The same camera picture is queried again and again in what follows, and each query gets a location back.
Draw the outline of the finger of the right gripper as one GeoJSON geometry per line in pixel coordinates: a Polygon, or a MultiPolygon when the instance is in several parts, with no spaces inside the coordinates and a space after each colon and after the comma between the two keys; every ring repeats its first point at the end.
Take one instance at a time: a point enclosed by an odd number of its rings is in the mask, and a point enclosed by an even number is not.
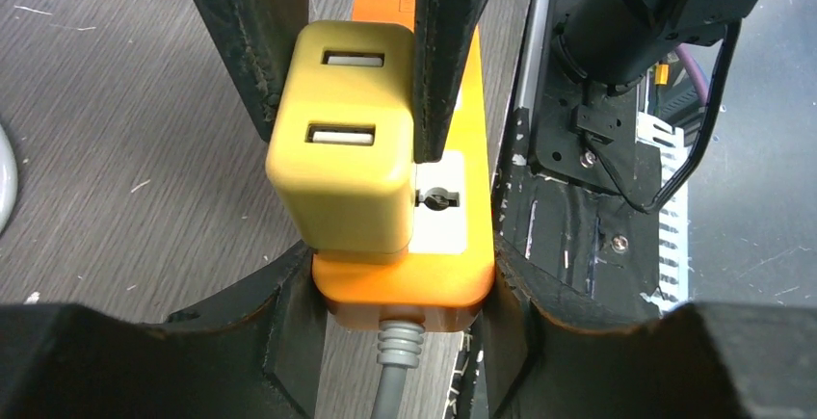
{"type": "Polygon", "coordinates": [[[449,134],[464,67],[488,0],[415,0],[413,156],[437,162],[449,134]]]}

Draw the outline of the yellow plug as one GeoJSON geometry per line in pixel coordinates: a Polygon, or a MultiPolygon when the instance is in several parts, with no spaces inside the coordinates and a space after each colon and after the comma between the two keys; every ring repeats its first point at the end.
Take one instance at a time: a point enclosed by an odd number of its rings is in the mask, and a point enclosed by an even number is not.
{"type": "Polygon", "coordinates": [[[322,20],[298,35],[266,172],[314,249],[395,254],[409,243],[413,46],[393,23],[322,20]]]}

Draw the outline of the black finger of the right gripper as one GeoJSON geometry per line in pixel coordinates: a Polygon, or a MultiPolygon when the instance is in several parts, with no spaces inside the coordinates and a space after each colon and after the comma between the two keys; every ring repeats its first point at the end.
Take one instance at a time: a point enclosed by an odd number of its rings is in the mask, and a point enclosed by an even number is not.
{"type": "Polygon", "coordinates": [[[262,141],[273,133],[309,0],[193,0],[262,141]]]}

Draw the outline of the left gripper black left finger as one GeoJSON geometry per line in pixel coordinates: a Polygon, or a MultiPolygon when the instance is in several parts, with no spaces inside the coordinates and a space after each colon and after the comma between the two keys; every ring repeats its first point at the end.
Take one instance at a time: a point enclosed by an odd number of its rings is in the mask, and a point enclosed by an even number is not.
{"type": "Polygon", "coordinates": [[[327,313],[303,243],[162,324],[3,305],[5,418],[311,418],[327,313]]]}

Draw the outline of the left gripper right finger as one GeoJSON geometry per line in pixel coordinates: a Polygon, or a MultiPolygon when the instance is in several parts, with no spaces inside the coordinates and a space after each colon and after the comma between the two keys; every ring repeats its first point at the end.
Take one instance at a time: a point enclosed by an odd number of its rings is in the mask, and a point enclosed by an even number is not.
{"type": "Polygon", "coordinates": [[[494,239],[483,305],[493,418],[812,418],[816,312],[690,302],[621,316],[494,239]]]}

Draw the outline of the orange power strip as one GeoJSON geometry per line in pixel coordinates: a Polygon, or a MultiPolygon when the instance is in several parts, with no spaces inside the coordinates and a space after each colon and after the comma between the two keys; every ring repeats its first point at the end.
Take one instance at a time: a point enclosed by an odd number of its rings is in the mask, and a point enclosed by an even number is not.
{"type": "MultiPolygon", "coordinates": [[[[355,0],[353,22],[414,21],[415,0],[355,0]]],[[[457,331],[478,312],[493,281],[488,149],[481,53],[472,39],[441,159],[414,164],[408,245],[395,254],[315,250],[315,282],[336,319],[353,328],[407,321],[457,331]]]]}

